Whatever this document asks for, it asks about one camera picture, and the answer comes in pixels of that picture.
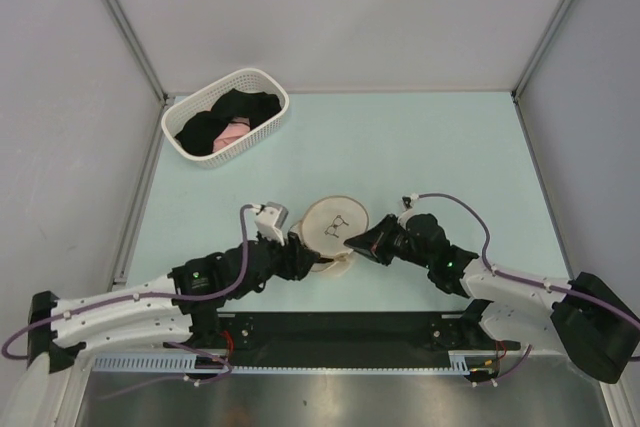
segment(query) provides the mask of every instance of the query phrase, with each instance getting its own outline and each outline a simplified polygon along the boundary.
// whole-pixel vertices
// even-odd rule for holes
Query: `pink cloth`
[[[218,138],[213,141],[213,151],[217,152],[230,143],[235,142],[240,137],[247,135],[250,130],[249,119],[236,117],[227,125],[227,128],[222,131]]]

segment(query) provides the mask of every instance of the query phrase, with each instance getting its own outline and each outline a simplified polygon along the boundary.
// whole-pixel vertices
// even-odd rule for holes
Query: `white table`
[[[514,269],[567,275],[508,93],[298,94],[280,131],[224,166],[205,171],[164,140],[127,285],[240,242],[238,210],[274,201],[287,227],[316,200],[358,199],[371,225],[399,213],[413,192],[446,192],[474,207],[492,232],[490,258]],[[476,221],[446,200],[423,200],[447,237],[479,251]],[[251,235],[255,235],[248,216]],[[426,271],[359,259],[343,276],[271,279],[226,311],[436,311],[467,300],[438,291]]]

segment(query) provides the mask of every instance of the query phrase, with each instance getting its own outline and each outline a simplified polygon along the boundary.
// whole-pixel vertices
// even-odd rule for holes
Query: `plastic basket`
[[[180,142],[175,139],[176,134],[182,130],[184,124],[186,124],[191,117],[203,110],[210,110],[216,100],[231,89],[249,93],[266,92],[268,94],[275,94],[280,100],[282,110],[257,129],[253,129],[247,135],[225,146],[218,152],[214,152],[205,157],[197,157],[185,152]],[[213,169],[233,159],[236,155],[241,154],[278,130],[288,111],[289,96],[280,84],[261,70],[242,69],[217,80],[213,84],[170,107],[162,116],[162,131],[169,142],[171,142],[171,145],[173,145],[185,159],[190,160],[204,169]]]

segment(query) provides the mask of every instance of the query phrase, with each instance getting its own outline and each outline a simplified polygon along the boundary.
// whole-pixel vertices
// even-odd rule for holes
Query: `basket rim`
[[[204,92],[206,90],[209,90],[214,85],[220,84],[221,82],[224,82],[224,81],[230,79],[231,77],[235,77],[238,74],[242,74],[242,73],[245,73],[245,72],[253,72],[253,73],[256,73],[258,75],[261,75],[261,76],[265,77],[273,85],[275,85],[275,87],[282,93],[282,96],[284,98],[284,105],[282,106],[282,109],[280,110],[280,112],[278,112],[276,115],[271,117],[268,121],[266,121],[264,124],[262,124],[257,129],[249,131],[248,134],[245,134],[242,137],[240,137],[239,139],[234,140],[229,145],[224,146],[218,152],[214,152],[212,154],[209,154],[209,155],[206,155],[206,156],[203,156],[203,157],[198,157],[196,155],[191,155],[190,153],[186,152],[182,148],[180,143],[169,133],[169,129],[168,129],[167,124],[166,124],[166,120],[167,120],[167,117],[169,116],[169,114],[171,112],[173,112],[174,110],[177,110],[183,103],[185,103],[189,99],[191,99],[191,97],[193,97],[195,95],[198,95],[198,94],[200,94],[200,93],[202,93],[202,92]],[[182,155],[185,159],[192,160],[194,162],[206,162],[206,161],[215,159],[216,157],[218,157],[219,155],[223,154],[224,152],[226,152],[231,147],[233,147],[233,146],[239,144],[240,142],[242,142],[243,140],[245,140],[247,137],[256,134],[260,130],[262,130],[265,127],[267,127],[270,123],[275,122],[276,120],[281,118],[284,114],[286,114],[287,110],[289,110],[289,94],[287,94],[287,92],[282,88],[282,86],[273,77],[271,77],[269,74],[267,74],[264,70],[256,69],[254,67],[247,67],[247,68],[236,70],[235,72],[231,72],[230,74],[225,75],[224,77],[222,77],[222,78],[210,83],[206,87],[203,87],[202,89],[198,90],[197,92],[194,92],[193,94],[189,95],[188,97],[182,99],[177,104],[172,105],[162,115],[162,121],[160,122],[160,124],[161,124],[161,127],[162,127],[162,132],[164,133],[164,136],[171,143],[171,145],[178,151],[178,153],[180,155]]]

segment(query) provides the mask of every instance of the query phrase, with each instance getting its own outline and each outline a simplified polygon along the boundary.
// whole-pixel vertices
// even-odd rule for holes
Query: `black cloth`
[[[276,115],[282,107],[278,96],[258,92],[247,94],[232,89],[222,95],[211,110],[198,112],[187,121],[176,140],[191,155],[203,157],[213,153],[213,141],[236,117],[249,119],[251,130],[264,124]]]

